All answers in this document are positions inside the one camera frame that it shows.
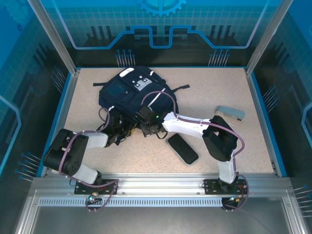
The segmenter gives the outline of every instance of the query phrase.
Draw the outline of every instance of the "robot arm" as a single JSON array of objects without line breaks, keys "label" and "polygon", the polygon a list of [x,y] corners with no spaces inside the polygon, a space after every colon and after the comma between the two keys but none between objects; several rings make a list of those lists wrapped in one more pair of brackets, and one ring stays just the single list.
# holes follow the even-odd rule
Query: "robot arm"
[{"label": "robot arm", "polygon": [[[158,113],[153,112],[146,106],[141,107],[137,112],[137,117],[142,122],[140,126],[145,137],[159,132],[177,132],[202,138],[210,155],[218,161],[219,180],[228,185],[234,183],[236,175],[233,153],[236,148],[237,138],[222,129],[212,126],[207,127],[207,125],[201,124],[202,122],[210,122],[231,130],[223,118],[214,116],[212,119],[195,119],[179,116],[178,119],[173,112],[158,115]],[[79,135],[74,140],[67,154],[62,167],[62,173],[88,184],[100,184],[100,172],[82,163],[85,150],[96,147],[107,147],[118,139],[118,135],[127,136],[124,132],[131,130],[131,128],[125,128],[124,126],[119,129],[122,130],[111,131],[111,129],[105,129],[102,133],[95,131],[90,133],[88,131]],[[72,131],[66,129],[60,130],[43,159],[43,164],[46,167],[58,171],[64,151],[74,135],[75,133]]]},{"label": "robot arm", "polygon": [[[179,117],[197,122],[211,122],[210,119],[196,119],[185,116]],[[221,117],[215,116],[212,121],[217,121],[219,125],[231,129]],[[207,125],[180,121],[175,117],[173,112],[166,115],[162,125],[167,132],[183,133],[199,139],[204,139],[210,155],[218,161],[219,179],[228,184],[233,183],[236,178],[233,164],[233,153],[237,141],[236,137],[219,129],[217,130],[219,134],[216,135],[214,133],[216,129],[213,127],[209,129]],[[235,148],[226,149],[226,144],[231,144]]]}]

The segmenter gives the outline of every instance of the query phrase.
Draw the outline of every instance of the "work surface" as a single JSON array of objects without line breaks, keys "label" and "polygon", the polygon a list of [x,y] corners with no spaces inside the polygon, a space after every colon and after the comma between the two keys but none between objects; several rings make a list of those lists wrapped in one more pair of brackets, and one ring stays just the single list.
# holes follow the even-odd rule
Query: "work surface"
[{"label": "work surface", "polygon": [[[69,109],[65,128],[73,131],[98,128],[98,93],[101,87],[93,83],[107,82],[121,68],[83,68]],[[240,124],[231,128],[245,141],[245,150],[237,156],[240,172],[273,172],[254,102],[243,68],[153,68],[172,88],[189,84],[189,89],[176,92],[179,113],[194,118],[212,118],[218,106],[228,106],[245,112]],[[216,173],[213,159],[204,141],[192,136],[182,137],[198,153],[198,161],[188,166],[167,145],[166,139],[144,138],[140,129],[122,142],[108,148],[90,149],[83,162],[104,173]]]}]

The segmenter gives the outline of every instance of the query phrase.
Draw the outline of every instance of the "metal pin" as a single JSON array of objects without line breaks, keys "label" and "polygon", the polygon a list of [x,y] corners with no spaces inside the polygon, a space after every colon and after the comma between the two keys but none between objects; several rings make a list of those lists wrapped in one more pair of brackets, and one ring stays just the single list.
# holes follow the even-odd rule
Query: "metal pin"
[{"label": "metal pin", "polygon": [[122,50],[123,51],[123,54],[124,54],[124,58],[125,58],[125,60],[126,60],[126,66],[128,66],[128,64],[127,64],[127,59],[126,59],[126,50]]},{"label": "metal pin", "polygon": [[38,157],[36,157],[36,156],[32,155],[32,154],[31,154],[31,152],[28,152],[28,153],[27,153],[27,155],[28,155],[28,156],[32,156],[32,157],[35,157],[36,159],[38,159],[39,161],[41,161],[41,159],[40,159],[40,158],[38,158]]},{"label": "metal pin", "polygon": [[274,93],[269,93],[268,95],[266,95],[266,97],[263,99],[263,101],[266,102],[272,96],[274,96]]},{"label": "metal pin", "polygon": [[38,167],[37,165],[35,165],[34,163],[31,163],[30,161],[28,161],[27,159],[25,160],[25,163],[28,163],[30,165],[33,165],[34,167]]},{"label": "metal pin", "polygon": [[213,54],[210,54],[210,58],[209,58],[209,62],[208,62],[208,66],[210,66],[210,61],[211,61],[211,58],[213,57]]},{"label": "metal pin", "polygon": [[217,51],[218,51],[217,49],[214,50],[214,55],[213,55],[213,60],[212,60],[212,62],[211,62],[211,65],[212,65],[212,63],[214,62],[215,53],[216,53]]},{"label": "metal pin", "polygon": [[120,58],[120,50],[116,50],[117,51],[117,53],[118,53],[118,57],[119,57],[119,62],[120,62],[120,66],[121,66],[121,58]]},{"label": "metal pin", "polygon": [[305,185],[305,186],[303,186],[303,187],[301,187],[301,188],[294,189],[294,191],[299,190],[299,189],[308,189],[308,186]]},{"label": "metal pin", "polygon": [[54,86],[57,88],[57,90],[62,93],[61,89],[57,86],[57,84],[55,83],[55,81],[53,81]]},{"label": "metal pin", "polygon": [[275,106],[277,106],[277,103],[274,104],[274,106],[268,111],[268,113],[270,113],[270,111],[273,110]]},{"label": "metal pin", "polygon": [[119,61],[118,61],[118,55],[115,55],[115,57],[116,57],[116,61],[117,61],[118,67],[120,67]]},{"label": "metal pin", "polygon": [[22,172],[28,172],[28,173],[31,173],[31,174],[36,175],[36,173],[31,172],[31,171],[27,170],[27,169],[26,169],[26,168],[24,168],[24,167],[21,169],[21,171],[22,171]]},{"label": "metal pin", "polygon": [[224,63],[224,61],[225,61],[225,58],[226,58],[226,55],[228,54],[228,52],[229,52],[229,51],[230,51],[229,49],[226,49],[226,50],[225,50],[225,56],[224,56],[224,59],[223,59],[222,65],[223,65],[223,63]]},{"label": "metal pin", "polygon": [[272,102],[274,102],[275,100],[276,98],[273,97],[269,103],[265,104],[265,108],[267,109],[269,106],[271,106]]},{"label": "metal pin", "polygon": [[268,101],[270,101],[274,97],[275,94],[277,94],[277,91],[274,94],[272,94],[272,96],[270,98],[268,98],[264,101],[264,105],[268,104]]},{"label": "metal pin", "polygon": [[53,70],[53,74],[56,76],[57,80],[60,81],[63,85],[64,81],[63,81],[62,77],[60,77],[58,73],[56,74],[55,70]]},{"label": "metal pin", "polygon": [[218,66],[219,59],[220,59],[220,57],[221,57],[222,51],[223,51],[223,49],[220,50],[220,54],[219,54],[219,57],[218,57],[218,62],[216,62],[216,65],[217,65],[217,66]]},{"label": "metal pin", "polygon": [[123,66],[126,67],[126,66],[125,66],[125,61],[123,60],[123,55],[120,55],[120,57],[121,57]]},{"label": "metal pin", "polygon": [[298,202],[298,204],[299,203],[306,203],[306,202],[311,202],[312,200],[309,200],[309,201],[300,201],[300,202]]},{"label": "metal pin", "polygon": [[128,59],[128,63],[129,63],[129,67],[130,67],[130,60],[129,60],[129,55],[126,55],[127,59]]},{"label": "metal pin", "polygon": [[270,87],[268,90],[267,90],[267,92],[262,96],[262,98],[264,98],[268,93],[269,93],[269,91],[271,90],[272,91],[272,87]]},{"label": "metal pin", "polygon": [[55,68],[56,68],[56,70],[58,71],[58,73],[61,75],[61,77],[63,77],[63,79],[64,79],[64,81],[66,80],[66,77],[64,76],[64,74],[60,71],[60,69],[59,68],[57,68],[56,66],[55,66]]},{"label": "metal pin", "polygon": [[270,109],[271,106],[273,106],[273,104],[275,104],[279,99],[280,99],[280,96],[278,96],[277,98],[273,98],[273,102],[270,102],[267,106],[267,109]]},{"label": "metal pin", "polygon": [[221,66],[222,60],[224,59],[224,58],[223,58],[223,57],[224,57],[224,54],[222,54],[221,57],[222,57],[222,58],[220,59],[219,67]]},{"label": "metal pin", "polygon": [[229,56],[230,56],[230,54],[228,54],[228,55],[226,56],[226,60],[225,60],[225,63],[224,63],[224,67],[225,67],[226,63],[228,62]]},{"label": "metal pin", "polygon": [[215,66],[215,62],[216,62],[216,60],[217,60],[218,57],[219,57],[219,55],[216,54],[216,55],[215,55],[215,59],[214,59],[214,66]]},{"label": "metal pin", "polygon": [[30,168],[30,169],[36,171],[35,168],[32,168],[32,167],[30,167],[30,166],[27,166],[26,164],[22,163],[21,161],[18,161],[18,165],[23,165],[24,167],[28,167],[28,168]]},{"label": "metal pin", "polygon": [[56,73],[54,70],[53,70],[53,72],[58,77],[58,80],[64,85],[65,81],[64,81],[63,77],[60,75],[60,73],[58,72],[58,70],[57,70],[58,73]]},{"label": "metal pin", "polygon": [[59,77],[56,75],[54,81],[61,87],[61,89],[63,89],[64,85],[63,83],[60,81]]},{"label": "metal pin", "polygon": [[19,176],[19,179],[24,179],[24,180],[27,180],[29,182],[33,182],[32,180],[26,179],[26,178],[22,177],[21,175]]},{"label": "metal pin", "polygon": [[23,172],[19,172],[18,169],[15,169],[14,173],[15,173],[15,174],[20,173],[20,174],[22,174],[22,175],[24,175],[24,176],[29,176],[29,177],[31,177],[31,178],[34,178],[34,177],[31,176],[31,175],[25,174],[25,173],[23,173]]},{"label": "metal pin", "polygon": [[306,207],[311,207],[312,205],[310,206],[299,206],[299,208],[306,208]]},{"label": "metal pin", "polygon": [[298,199],[302,199],[302,198],[312,198],[312,195],[311,195],[311,194],[308,194],[307,196],[297,197],[297,200],[298,200]]},{"label": "metal pin", "polygon": [[54,83],[60,90],[62,90],[62,85],[60,85],[60,83],[56,79],[54,79]]},{"label": "metal pin", "polygon": [[130,54],[130,60],[131,60],[131,66],[132,66],[132,65],[133,65],[133,63],[132,63],[132,56],[131,56],[132,50],[128,50],[128,52],[129,52],[129,54]]},{"label": "metal pin", "polygon": [[136,65],[136,56],[132,55],[132,58],[133,58],[133,64]]},{"label": "metal pin", "polygon": [[269,90],[262,96],[262,99],[264,99],[267,95],[269,95],[274,89],[276,88],[276,85],[273,86],[273,88],[269,88]]},{"label": "metal pin", "polygon": [[28,158],[29,160],[32,160],[33,162],[40,163],[40,162],[38,162],[37,160],[34,160],[34,159],[32,159],[31,157],[26,156],[24,153],[21,153],[20,156],[21,156],[21,157]]},{"label": "metal pin", "polygon": [[304,194],[304,193],[311,192],[311,191],[312,190],[307,190],[307,191],[304,191],[304,192],[296,193],[295,195],[297,195],[297,194]]}]

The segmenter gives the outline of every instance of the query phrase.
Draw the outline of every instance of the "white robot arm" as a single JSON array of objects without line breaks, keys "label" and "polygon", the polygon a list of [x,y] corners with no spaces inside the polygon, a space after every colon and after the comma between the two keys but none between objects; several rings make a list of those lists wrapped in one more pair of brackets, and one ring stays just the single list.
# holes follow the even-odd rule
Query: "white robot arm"
[{"label": "white robot arm", "polygon": [[[179,117],[182,119],[193,120],[195,122],[210,122],[210,119],[196,119],[180,115]],[[204,124],[190,123],[178,120],[173,112],[170,112],[166,115],[162,125],[167,132],[183,133],[186,135],[197,137],[199,139],[202,139],[203,133],[207,129],[207,125]],[[235,179],[233,153],[234,150],[232,150],[231,152],[231,158],[229,161],[223,162],[218,160],[219,179],[228,184],[232,184]]]}]

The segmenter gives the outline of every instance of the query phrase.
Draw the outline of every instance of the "backpack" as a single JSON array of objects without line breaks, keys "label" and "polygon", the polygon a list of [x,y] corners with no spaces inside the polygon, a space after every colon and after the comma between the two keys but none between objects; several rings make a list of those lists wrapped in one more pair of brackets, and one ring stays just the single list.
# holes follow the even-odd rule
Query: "backpack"
[{"label": "backpack", "polygon": [[[99,92],[98,103],[101,107],[111,110],[114,113],[125,115],[134,122],[139,123],[136,117],[141,107],[143,98],[152,91],[163,91],[168,93],[176,102],[175,92],[179,89],[189,88],[184,85],[176,89],[170,89],[166,80],[162,79],[154,71],[145,66],[132,66],[124,69],[106,83],[94,83],[93,86],[103,86]],[[144,105],[157,113],[173,111],[172,100],[162,94],[152,94],[146,98]]]}]

